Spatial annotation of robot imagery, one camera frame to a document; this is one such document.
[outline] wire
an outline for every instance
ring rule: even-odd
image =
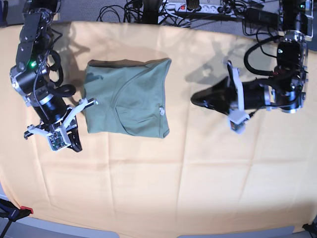
[[[58,8],[58,10],[57,10],[56,12],[59,12],[59,10],[60,10],[60,7],[61,7],[61,2],[59,3],[59,8]]]
[[[264,4],[267,4],[269,2],[275,2],[275,1],[279,1],[279,0],[269,0],[269,1],[266,1]],[[250,4],[248,7],[251,7],[251,6],[254,6],[254,5],[258,5],[259,3],[253,3],[253,4]],[[244,7],[237,7],[235,9],[232,9],[232,10],[239,10],[239,9],[243,9]],[[223,13],[219,13],[219,14],[215,14],[214,16],[216,15],[224,15],[224,14],[227,14],[227,13],[230,13],[232,10],[230,11],[225,11]],[[203,19],[206,19],[206,18],[209,18],[210,16],[205,16],[205,17],[202,17],[200,19],[196,19],[196,20],[193,20],[191,21],[191,23],[195,22],[195,21],[200,21],[200,20],[203,20]],[[191,29],[195,29],[197,27],[201,27],[201,26],[205,26],[205,25],[208,25],[208,24],[211,24],[211,23],[214,23],[214,22],[217,22],[217,20],[213,20],[211,22],[207,22],[207,23],[203,23],[203,24],[200,24],[198,26],[195,26],[195,27],[192,27]]]
[[[180,22],[177,24],[177,26],[180,26],[180,23],[182,21],[184,21],[187,17],[191,16],[192,14],[194,14],[195,12],[197,12],[199,10],[199,8],[193,10],[192,12],[190,12],[187,16],[185,16],[182,20],[180,20]]]
[[[104,11],[102,12],[101,16],[100,16],[100,22],[103,22],[103,16],[104,16],[107,12],[113,12],[114,14],[116,14],[117,17],[118,17],[119,23],[121,23],[120,16],[119,16],[119,14],[118,14],[118,12],[117,12],[116,10],[104,10]]]
[[[160,11],[161,13],[164,12],[167,2],[168,2],[168,0],[165,0],[165,2],[163,4],[163,7],[162,7],[162,10]]]
[[[131,22],[131,13],[130,13],[130,9],[128,8],[128,5],[131,5],[135,2],[138,2],[139,0],[131,0],[129,2],[127,2],[126,5],[124,5],[124,18],[123,18],[123,22],[125,22],[125,20],[127,20],[129,23]]]
[[[6,18],[8,16],[8,9],[9,9],[9,2],[3,1],[3,13],[2,13],[2,21],[6,21]]]
[[[262,107],[257,108],[254,112],[250,113],[250,119],[254,116],[255,113],[257,113],[258,110],[260,110]]]
[[[249,48],[247,50],[247,52],[245,53],[244,55],[244,65],[245,67],[247,68],[248,71],[250,71],[251,73],[254,73],[254,74],[258,74],[258,75],[264,75],[264,76],[273,76],[274,73],[273,71],[264,71],[264,70],[258,70],[258,69],[255,69],[253,68],[250,64],[249,64],[249,55],[255,51],[257,48],[259,48],[260,46],[268,43],[268,42],[272,42],[272,41],[275,41],[277,39],[281,38],[281,36],[274,36],[274,37],[269,37],[259,43],[257,43],[256,45],[252,46],[251,48]]]
[[[106,10],[108,9],[108,8],[111,8],[114,12],[115,12],[115,14],[117,15],[117,17],[118,17],[118,19],[119,19],[119,22],[121,22],[121,19],[120,19],[120,16],[119,16],[119,14],[118,14],[118,12],[114,9],[114,7],[119,7],[119,8],[121,8],[122,10],[125,10],[122,6],[120,6],[120,5],[111,5],[111,6],[103,6],[101,9],[100,9],[100,11],[99,11],[99,16],[98,16],[98,18],[97,18],[97,20],[96,21],[103,21],[102,20],[102,17],[103,17],[103,14],[105,14],[105,12],[106,12]]]
[[[45,64],[46,61],[47,61],[47,58],[48,58],[48,56],[49,56],[49,53],[50,53],[50,51],[46,51],[46,53],[44,54],[44,57],[43,57],[43,59],[42,59],[42,62],[40,63],[40,66],[39,66],[39,68],[38,68],[38,71],[37,71],[37,73],[36,73],[35,80],[34,80],[34,83],[33,83],[33,95],[34,95],[35,101],[36,101],[36,103],[39,105],[40,109],[42,110],[42,112],[43,112],[43,114],[45,115],[45,117],[46,117],[47,120],[50,120],[50,119],[49,119],[49,116],[48,116],[47,113],[44,111],[44,108],[43,108],[42,105],[40,104],[40,102],[39,102],[39,100],[38,100],[38,97],[37,97],[37,95],[36,95],[36,84],[37,84],[38,79],[39,79],[39,76],[40,76],[40,74],[41,74],[41,70],[42,70],[44,64]]]
[[[259,40],[259,31],[260,31],[262,28],[263,28],[263,27],[259,27],[259,29],[257,30],[257,33],[256,33],[256,38],[257,38],[258,44],[260,43],[260,40]],[[261,51],[262,51],[262,53],[263,53],[264,55],[277,59],[277,56],[273,56],[273,55],[270,55],[270,54],[264,52],[262,45],[260,45],[260,49],[261,49]]]
[[[53,48],[54,44],[63,36],[63,34],[60,33],[60,32],[58,32],[58,31],[56,31],[56,30],[54,30],[54,29],[52,29],[52,31],[53,31],[54,33],[59,34],[59,36],[58,36],[58,37],[53,41],[53,43],[52,43],[52,48]]]

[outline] green t-shirt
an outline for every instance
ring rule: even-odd
[[[90,61],[86,97],[96,98],[99,104],[85,110],[88,132],[166,137],[164,83],[170,64],[171,59]]]

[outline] green led light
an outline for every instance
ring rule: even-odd
[[[31,63],[31,67],[34,68],[35,66],[36,66],[36,61],[33,61],[33,62]]]

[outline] screw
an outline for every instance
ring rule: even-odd
[[[20,62],[20,63],[19,63],[19,69],[24,70],[24,68],[25,68],[24,63],[23,63],[23,62]]]

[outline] shirt tag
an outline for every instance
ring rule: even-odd
[[[160,107],[159,108],[159,113],[161,116],[164,116],[165,115],[165,109],[163,107]]]

